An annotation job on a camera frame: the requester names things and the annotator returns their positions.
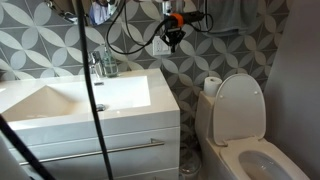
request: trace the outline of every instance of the patterned wall tile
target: patterned wall tile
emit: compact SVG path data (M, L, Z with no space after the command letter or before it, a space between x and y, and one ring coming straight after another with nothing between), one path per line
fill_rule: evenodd
M197 33L196 40L196 54L206 55L206 54L220 54L213 44L219 44L218 46L227 46L229 38L226 37L212 37L206 33Z
M217 37L183 26L185 38L169 56L153 56L151 45L133 55L112 52L119 70L160 68L181 108L181 147L197 144L194 120L198 94L207 76L222 79L248 73L264 88L293 0L258 0L257 17L246 35ZM161 4L127 1L130 32L146 42L162 19ZM203 0L185 0L185 12L203 8ZM111 20L86 27L88 51L103 55ZM83 74L78 27L42 0L0 1L0 80ZM128 36L124 12L108 37L120 52L138 47Z
M29 12L25 1L0 2L0 28L33 26L34 22Z
M150 20L161 20L160 5L155 2L141 2L138 3L134 0L127 1L125 8L121 14L124 21L125 12L127 21L150 21Z
M14 70L51 67L35 27L0 30L0 43Z
M268 0L268 14L288 14L293 0Z
M163 73L170 88L193 86L194 58L163 59Z
M54 67L82 64L77 26L38 27L38 30Z
M43 0L26 0L36 26L70 25L57 11L51 11Z
M256 51L250 75L257 80L268 78L275 55L276 50Z
M195 57L194 85L203 87L204 79L208 76L221 78L225 58L223 55L203 55Z
M143 46L150 40L154 33L154 29L158 25L158 21L130 22L128 23L127 29L125 23L122 24L125 37L124 41L127 49L126 52L134 52L142 48L141 51L127 55L129 61L154 59L156 57L153 56L152 53L152 44L149 44L144 48Z
M240 52L226 54L223 79L237 73L249 74L252 68L254 53Z

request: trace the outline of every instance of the toilet tank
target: toilet tank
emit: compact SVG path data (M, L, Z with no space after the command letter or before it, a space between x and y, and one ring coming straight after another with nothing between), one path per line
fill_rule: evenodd
M214 97L206 96L203 91L199 93L195 120L195 130L199 141L203 141L209 136L212 138L212 113L214 99Z

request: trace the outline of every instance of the trash can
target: trash can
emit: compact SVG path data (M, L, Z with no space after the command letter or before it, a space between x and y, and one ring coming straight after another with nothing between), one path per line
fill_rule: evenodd
M184 160L179 167L179 180L197 180L201 168L201 160L194 150L188 150L189 158Z

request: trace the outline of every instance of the soap dispenser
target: soap dispenser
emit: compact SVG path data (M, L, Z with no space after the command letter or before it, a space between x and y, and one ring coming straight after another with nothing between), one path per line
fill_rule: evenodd
M104 75L107 77L118 76L118 65L116 60L112 57L110 49L105 46L104 57L102 59L102 66L104 67Z

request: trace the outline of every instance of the toilet lid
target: toilet lid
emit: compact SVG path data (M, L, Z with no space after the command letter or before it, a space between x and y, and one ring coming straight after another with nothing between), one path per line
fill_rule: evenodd
M247 137L263 138L266 111L259 84L247 74L236 74L220 86L213 108L213 136L218 145Z

